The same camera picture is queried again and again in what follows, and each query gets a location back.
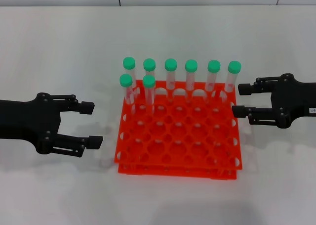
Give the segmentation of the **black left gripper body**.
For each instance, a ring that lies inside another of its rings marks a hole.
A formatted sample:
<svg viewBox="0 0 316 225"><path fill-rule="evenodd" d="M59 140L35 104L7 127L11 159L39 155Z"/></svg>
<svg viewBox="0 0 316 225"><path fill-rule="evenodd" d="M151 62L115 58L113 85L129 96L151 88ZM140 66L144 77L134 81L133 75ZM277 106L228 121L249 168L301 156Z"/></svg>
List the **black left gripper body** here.
<svg viewBox="0 0 316 225"><path fill-rule="evenodd" d="M39 154L53 151L61 122L54 96L40 92L30 101L0 101L0 137L30 142Z"/></svg>

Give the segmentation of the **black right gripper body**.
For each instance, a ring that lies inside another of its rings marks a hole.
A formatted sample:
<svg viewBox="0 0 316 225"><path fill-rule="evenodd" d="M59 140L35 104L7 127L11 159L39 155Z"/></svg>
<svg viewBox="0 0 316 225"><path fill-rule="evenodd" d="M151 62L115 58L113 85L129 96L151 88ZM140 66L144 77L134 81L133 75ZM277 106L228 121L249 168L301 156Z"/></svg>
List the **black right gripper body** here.
<svg viewBox="0 0 316 225"><path fill-rule="evenodd" d="M276 126L287 129L298 118L316 116L316 84L300 82L285 73L275 84L271 102Z"/></svg>

